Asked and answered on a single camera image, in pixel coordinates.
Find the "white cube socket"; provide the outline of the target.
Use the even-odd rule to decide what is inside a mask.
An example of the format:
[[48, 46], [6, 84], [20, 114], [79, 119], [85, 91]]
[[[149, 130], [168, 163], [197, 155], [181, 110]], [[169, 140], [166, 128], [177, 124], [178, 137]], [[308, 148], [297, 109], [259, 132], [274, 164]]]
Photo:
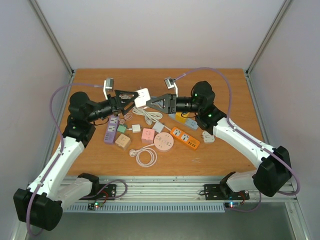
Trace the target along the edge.
[[151, 99], [148, 88], [142, 88], [136, 91], [138, 97], [134, 100], [134, 104], [137, 108], [146, 106], [147, 101]]

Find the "yellow cube socket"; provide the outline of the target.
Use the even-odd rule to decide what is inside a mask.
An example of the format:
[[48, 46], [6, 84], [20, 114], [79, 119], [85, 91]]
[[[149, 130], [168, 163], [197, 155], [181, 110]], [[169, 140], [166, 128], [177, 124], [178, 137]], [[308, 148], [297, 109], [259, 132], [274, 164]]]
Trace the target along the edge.
[[189, 112], [177, 112], [175, 114], [175, 120], [179, 123], [185, 124], [187, 119], [189, 118]]

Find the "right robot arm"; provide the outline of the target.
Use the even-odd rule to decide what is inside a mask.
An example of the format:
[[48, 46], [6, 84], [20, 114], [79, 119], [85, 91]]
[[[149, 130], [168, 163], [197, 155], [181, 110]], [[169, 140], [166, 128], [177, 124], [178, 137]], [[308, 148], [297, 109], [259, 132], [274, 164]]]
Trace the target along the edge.
[[264, 143], [237, 126], [223, 111], [214, 105], [215, 93], [207, 81], [197, 82], [189, 97], [164, 94], [146, 102], [147, 107], [165, 114], [195, 113], [195, 121], [202, 130], [219, 138], [255, 167], [253, 171], [231, 172], [220, 182], [225, 198], [232, 198], [244, 190], [258, 190], [273, 197], [293, 176], [289, 151]]

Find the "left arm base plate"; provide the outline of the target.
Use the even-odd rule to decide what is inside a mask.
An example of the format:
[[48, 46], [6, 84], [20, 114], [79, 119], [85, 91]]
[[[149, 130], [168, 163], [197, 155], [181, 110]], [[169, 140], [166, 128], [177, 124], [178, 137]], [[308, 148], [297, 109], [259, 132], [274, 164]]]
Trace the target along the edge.
[[108, 186], [104, 187], [99, 194], [97, 194], [89, 199], [92, 201], [102, 201], [107, 198], [107, 200], [108, 200], [110, 197], [115, 197], [116, 193], [117, 193], [117, 185], [112, 183], [112, 184], [109, 184]]

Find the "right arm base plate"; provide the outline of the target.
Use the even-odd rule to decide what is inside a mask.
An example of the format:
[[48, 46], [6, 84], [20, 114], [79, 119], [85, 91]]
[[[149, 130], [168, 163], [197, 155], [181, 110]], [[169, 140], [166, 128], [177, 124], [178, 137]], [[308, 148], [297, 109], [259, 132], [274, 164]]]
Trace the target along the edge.
[[243, 190], [233, 192], [229, 188], [223, 188], [220, 184], [204, 184], [199, 194], [207, 201], [246, 201], [250, 199], [249, 193]]

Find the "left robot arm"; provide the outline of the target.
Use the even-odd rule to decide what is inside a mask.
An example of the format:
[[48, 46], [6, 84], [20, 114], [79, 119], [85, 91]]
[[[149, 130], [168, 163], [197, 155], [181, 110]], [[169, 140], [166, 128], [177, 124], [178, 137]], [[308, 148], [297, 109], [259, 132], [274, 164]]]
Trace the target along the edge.
[[74, 93], [69, 99], [69, 117], [64, 132], [60, 133], [60, 144], [51, 159], [26, 188], [19, 188], [13, 195], [18, 219], [25, 222], [27, 231], [31, 227], [53, 230], [66, 208], [80, 199], [96, 199], [103, 188], [99, 177], [80, 174], [74, 183], [60, 189], [61, 183], [78, 156], [85, 150], [96, 130], [95, 121], [131, 110], [139, 94], [136, 91], [115, 90], [101, 102], [90, 100], [83, 91]]

